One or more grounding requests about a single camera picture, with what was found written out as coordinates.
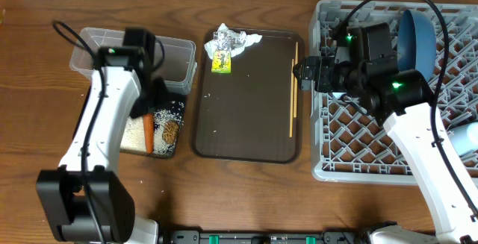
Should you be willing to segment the orange carrot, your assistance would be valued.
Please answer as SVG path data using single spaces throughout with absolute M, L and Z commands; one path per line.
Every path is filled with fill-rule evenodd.
M 143 131 L 146 152 L 151 154 L 154 150 L 154 116 L 152 113 L 143 116 Z

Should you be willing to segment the light blue cup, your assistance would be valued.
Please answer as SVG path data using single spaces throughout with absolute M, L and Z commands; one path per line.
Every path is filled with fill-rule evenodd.
M 453 153 L 459 157 L 477 151 L 477 122 L 451 128 L 447 132 Z

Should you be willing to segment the white rice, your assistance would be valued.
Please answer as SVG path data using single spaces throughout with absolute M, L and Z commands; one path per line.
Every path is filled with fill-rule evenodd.
M 120 144 L 121 151 L 160 159 L 171 158 L 175 154 L 179 134 L 176 142 L 173 145 L 168 145 L 162 140 L 164 124 L 170 120 L 177 122 L 180 132 L 183 125 L 184 109 L 185 103 L 183 101 L 169 101 L 162 108 L 152 113 L 154 116 L 154 150 L 151 154 L 146 152 L 143 117 L 129 118 Z

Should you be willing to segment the brown mushroom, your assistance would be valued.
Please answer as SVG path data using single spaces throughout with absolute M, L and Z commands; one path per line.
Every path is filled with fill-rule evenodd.
M 164 124 L 162 140 L 168 145 L 173 145 L 176 142 L 176 138 L 179 134 L 179 124 L 173 120 L 170 120 Z

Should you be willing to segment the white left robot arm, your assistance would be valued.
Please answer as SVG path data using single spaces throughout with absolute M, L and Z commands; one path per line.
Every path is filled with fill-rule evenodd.
M 169 99 L 152 73 L 156 36 L 128 28 L 121 46 L 96 51 L 90 92 L 72 144 L 56 169 L 43 169 L 36 191 L 54 238 L 73 243 L 159 243 L 159 225 L 135 213 L 118 175 L 120 143 L 129 118 L 152 112 Z

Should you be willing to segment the dark blue plate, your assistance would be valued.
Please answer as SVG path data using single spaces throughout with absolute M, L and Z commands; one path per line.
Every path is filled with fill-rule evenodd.
M 400 71 L 416 69 L 428 81 L 434 72 L 436 36 L 433 23 L 425 13 L 403 12 L 397 37 L 397 62 Z

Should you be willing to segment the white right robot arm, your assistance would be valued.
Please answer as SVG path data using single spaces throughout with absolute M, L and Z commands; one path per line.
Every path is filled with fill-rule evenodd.
M 459 159 L 434 104 L 425 71 L 432 63 L 405 60 L 392 49 L 385 22 L 346 27 L 333 57 L 310 56 L 293 67 L 303 90 L 356 97 L 412 171 L 439 243 L 477 242 L 477 186 Z

